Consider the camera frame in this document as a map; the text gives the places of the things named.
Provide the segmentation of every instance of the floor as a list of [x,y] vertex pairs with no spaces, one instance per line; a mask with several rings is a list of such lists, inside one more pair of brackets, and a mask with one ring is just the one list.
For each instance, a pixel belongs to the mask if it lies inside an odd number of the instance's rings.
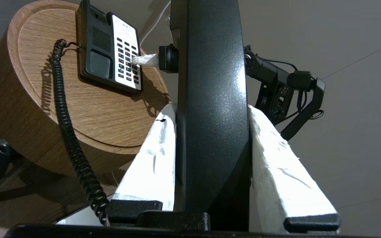
[[[0,37],[16,9],[31,1],[0,0]],[[152,10],[164,3],[92,0],[138,31]],[[243,41],[252,45],[254,52],[290,61],[325,80],[325,115],[307,122],[290,145],[341,214],[341,234],[381,236],[381,1],[239,0],[239,8]],[[159,45],[171,43],[164,19],[143,44],[147,53],[157,53]],[[177,75],[163,73],[163,77],[171,100],[176,101]],[[259,85],[247,79],[250,104],[255,103]],[[38,199],[42,205],[28,199],[1,203],[0,207],[9,208],[7,214],[14,217],[9,220],[0,210],[1,227],[6,229],[16,220],[51,222],[62,211],[83,205],[81,201],[61,206],[57,199],[38,194],[27,197]],[[15,213],[21,205],[33,211]],[[259,231],[255,209],[253,205],[250,228]]]

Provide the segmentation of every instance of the round wooden side table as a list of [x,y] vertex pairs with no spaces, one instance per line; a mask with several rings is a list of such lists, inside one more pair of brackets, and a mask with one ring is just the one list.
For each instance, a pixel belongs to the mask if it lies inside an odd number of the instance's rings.
[[[28,160],[64,175],[74,170],[57,124],[49,58],[58,39],[77,41],[78,7],[55,0],[28,4],[0,42],[0,135]],[[129,95],[80,79],[74,48],[61,64],[73,127],[95,173],[131,161],[169,101],[159,70],[144,67],[144,92]]]

